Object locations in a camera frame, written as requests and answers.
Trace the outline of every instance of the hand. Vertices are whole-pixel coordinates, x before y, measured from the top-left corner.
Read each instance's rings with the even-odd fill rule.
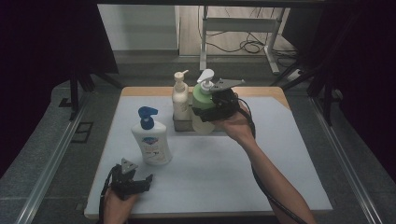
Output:
[[[132,207],[138,198],[137,194],[132,195],[127,200],[121,200],[111,189],[107,189],[105,194],[105,224],[122,224],[131,214]]]
[[[239,102],[239,105],[248,114],[248,109]],[[231,117],[223,120],[215,120],[212,123],[221,129],[223,129],[228,136],[239,144],[254,140],[253,134],[251,133],[250,126],[248,125],[248,120],[241,113],[236,112]]]

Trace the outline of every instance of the aluminum rail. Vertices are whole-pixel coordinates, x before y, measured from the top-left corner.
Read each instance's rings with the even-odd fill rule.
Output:
[[[373,200],[371,199],[366,187],[363,186],[361,180],[356,174],[355,169],[352,166],[346,152],[344,151],[343,146],[338,140],[337,135],[335,134],[334,129],[328,125],[326,120],[323,118],[321,114],[321,106],[318,102],[318,99],[313,99],[310,97],[310,101],[315,108],[315,112],[318,116],[320,124],[322,125],[323,130],[325,131],[330,143],[332,145],[332,149],[334,150],[335,156],[339,161],[341,168],[346,175],[346,179],[349,182],[350,187],[352,187],[353,192],[358,199],[359,204],[361,205],[361,210],[370,224],[382,224],[381,217],[379,216],[377,209]]]
[[[25,205],[23,206],[15,222],[16,224],[32,223],[33,218],[35,217],[35,213],[37,212],[38,207],[43,201],[47,189],[50,186],[52,178],[55,176],[55,173],[58,170],[59,165],[61,164],[64,153],[69,146],[73,134],[76,131],[78,124],[81,121],[82,116],[84,115],[84,112],[86,111],[89,98],[89,93],[84,93],[82,95],[80,110],[78,111],[75,119],[69,122],[66,130],[64,131],[64,135],[62,136],[55,150],[50,155],[44,170],[41,172],[40,177],[35,182],[35,186],[33,187],[29,197],[26,200]]]

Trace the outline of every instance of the wooden table edge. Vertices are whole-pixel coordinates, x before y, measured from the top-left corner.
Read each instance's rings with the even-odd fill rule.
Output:
[[[171,96],[173,87],[125,87],[121,96]],[[234,87],[239,96],[272,96],[290,109],[285,93],[279,87]]]

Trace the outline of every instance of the metal bar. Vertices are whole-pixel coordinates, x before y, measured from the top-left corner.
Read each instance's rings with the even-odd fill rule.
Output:
[[[218,6],[218,7],[350,7],[358,0],[97,0],[106,5]]]
[[[277,67],[276,61],[274,59],[272,50],[273,50],[273,47],[274,47],[274,44],[276,41],[276,36],[279,31],[280,24],[282,23],[284,13],[285,13],[285,8],[282,7],[279,15],[277,15],[277,17],[276,17],[276,22],[275,22],[274,27],[271,31],[272,34],[270,37],[270,41],[268,42],[268,45],[264,47],[265,55],[267,56],[268,63],[270,64],[271,70],[274,75],[279,75],[280,72],[279,72],[279,68]]]
[[[72,136],[79,124],[79,121],[84,115],[88,101],[89,101],[89,94],[84,93],[81,97],[80,110],[78,111],[76,118],[74,120],[69,121],[69,124],[67,125],[64,135],[59,141],[58,146],[50,155],[46,167],[41,172],[40,177],[35,182],[35,186],[33,187],[29,197],[27,198],[26,203],[23,206],[15,223],[17,224],[32,223],[33,218],[35,217],[35,213],[37,212],[38,207],[43,201],[47,189],[50,186],[52,178],[55,176],[55,173],[59,165],[61,164],[64,153],[66,152],[67,147],[69,146]]]
[[[309,99],[315,108],[315,112],[318,116],[320,124],[331,142],[335,156],[337,157],[337,160],[339,161],[344,171],[344,174],[346,175],[346,179],[348,180],[350,187],[352,187],[352,190],[355,193],[356,198],[358,199],[358,202],[361,205],[361,209],[364,215],[366,215],[368,222],[371,224],[382,224],[381,217],[379,216],[375,208],[373,200],[371,199],[369,193],[367,192],[367,189],[363,186],[361,180],[356,174],[356,171],[353,168],[347,154],[345,153],[343,146],[338,140],[334,129],[327,124],[325,118],[323,118],[323,116],[321,115],[321,107],[318,100],[314,100],[312,97],[310,97]]]
[[[275,19],[207,18],[207,31],[272,33]]]
[[[207,23],[207,6],[204,6],[204,16],[202,19],[202,43],[201,43],[201,54],[199,61],[200,72],[203,72],[206,69],[206,23]]]

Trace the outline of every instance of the pump dispenser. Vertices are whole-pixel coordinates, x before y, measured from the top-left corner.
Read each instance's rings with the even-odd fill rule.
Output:
[[[198,78],[198,84],[192,91],[192,107],[200,109],[209,109],[215,107],[212,102],[212,94],[210,88],[214,85],[210,80],[215,75],[212,69],[206,69]],[[202,122],[199,116],[191,113],[192,128],[200,134],[209,134],[215,130],[215,125],[210,122]]]
[[[175,73],[175,86],[172,91],[172,102],[174,108],[174,120],[189,120],[189,86],[183,82],[184,75],[189,72]]]
[[[172,160],[166,138],[166,126],[154,120],[158,110],[142,106],[138,110],[140,123],[132,128],[134,139],[140,147],[143,161],[150,165],[163,165]]]

